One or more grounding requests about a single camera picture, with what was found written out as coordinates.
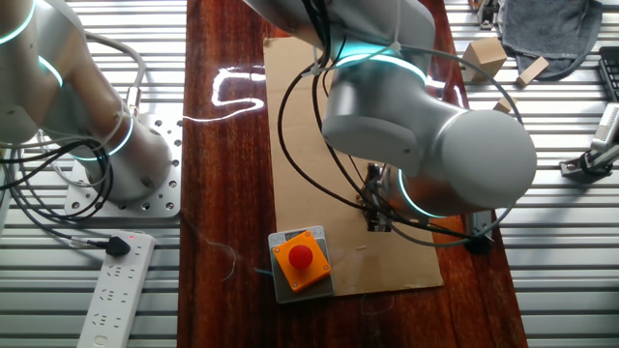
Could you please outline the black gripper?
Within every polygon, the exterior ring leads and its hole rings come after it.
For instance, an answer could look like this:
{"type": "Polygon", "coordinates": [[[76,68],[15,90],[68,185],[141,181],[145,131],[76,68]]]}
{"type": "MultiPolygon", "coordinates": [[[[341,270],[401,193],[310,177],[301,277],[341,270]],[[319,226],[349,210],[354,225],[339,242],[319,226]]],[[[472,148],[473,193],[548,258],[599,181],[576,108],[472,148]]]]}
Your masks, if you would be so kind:
{"type": "Polygon", "coordinates": [[[393,210],[387,200],[380,194],[382,185],[382,169],[378,163],[370,162],[367,165],[367,176],[365,180],[366,205],[372,209],[368,212],[368,231],[391,232],[390,219],[384,214],[390,214],[393,210]]]}

